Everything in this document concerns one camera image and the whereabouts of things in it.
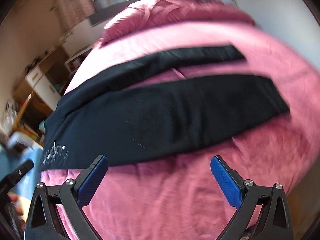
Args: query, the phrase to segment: folded pink comforter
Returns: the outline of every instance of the folded pink comforter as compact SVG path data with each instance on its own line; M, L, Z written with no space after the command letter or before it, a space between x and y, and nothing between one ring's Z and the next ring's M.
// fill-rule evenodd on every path
M243 178L265 186L280 182L286 192L316 159L320 150L319 74L296 52L253 27L252 22L224 20L145 28L96 47L70 83L67 92L110 66L160 50L231 43L245 55L245 62L191 66L179 72L172 69L138 85L220 73L251 73L272 78L290 106L290 115L272 119L219 145L163 160L109 168L91 203L83 208L104 240L215 239L235 211L211 174L210 160L215 155L222 155ZM107 34L113 26L107 27L102 40L107 37L109 42L115 37L108 38ZM42 181L58 185L79 172L47 170L42 173ZM77 239L64 210L60 206L58 209L69 236Z

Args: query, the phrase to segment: metal pivot bolt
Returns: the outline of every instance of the metal pivot bolt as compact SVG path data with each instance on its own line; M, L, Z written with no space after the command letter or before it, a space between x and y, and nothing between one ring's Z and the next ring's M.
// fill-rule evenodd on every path
M43 187L43 183L42 182L39 182L37 185L36 185L36 188L42 188Z
M253 186L253 181L252 181L251 179L247 179L247 180L245 181L245 184L246 184L247 186Z
M277 189L282 189L282 185L280 183L276 183L276 188Z
M73 179L67 179L67 180L66 180L66 184L67 184L68 186L74 184L74 182L75 182L75 181L74 181Z

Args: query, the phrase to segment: blue textured rubber pad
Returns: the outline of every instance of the blue textured rubber pad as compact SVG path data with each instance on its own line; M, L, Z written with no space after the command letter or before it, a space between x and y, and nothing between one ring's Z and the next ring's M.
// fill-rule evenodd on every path
M77 204L79 207L85 207L89 205L104 175L107 173L108 167L108 159L107 157L103 156L92 169L87 179L82 183L81 187L78 189Z
M211 172L217 180L230 206L239 209L241 206L241 190L217 157L211 159Z

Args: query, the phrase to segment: pink curtain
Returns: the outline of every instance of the pink curtain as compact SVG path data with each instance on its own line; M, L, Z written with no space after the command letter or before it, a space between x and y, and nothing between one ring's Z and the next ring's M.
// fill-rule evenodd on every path
M57 0L60 13L68 29L94 13L91 0Z

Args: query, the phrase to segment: pink bedspread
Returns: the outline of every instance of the pink bedspread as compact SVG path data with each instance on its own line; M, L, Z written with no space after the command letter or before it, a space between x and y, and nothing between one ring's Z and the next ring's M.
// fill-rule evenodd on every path
M109 168L91 203L83 208L104 240L215 239L235 211L211 174L210 160L215 155L221 155L243 178L264 186L280 182L286 192L316 159L320 150L319 74L296 52L246 23L183 22L127 35L93 49L67 91L112 65L145 54L229 43L247 61L186 67L179 69L182 74L170 70L139 85L219 73L264 75L274 81L290 106L290 115L197 152ZM42 173L42 181L58 185L79 172L48 170ZM77 239L58 208L69 236Z

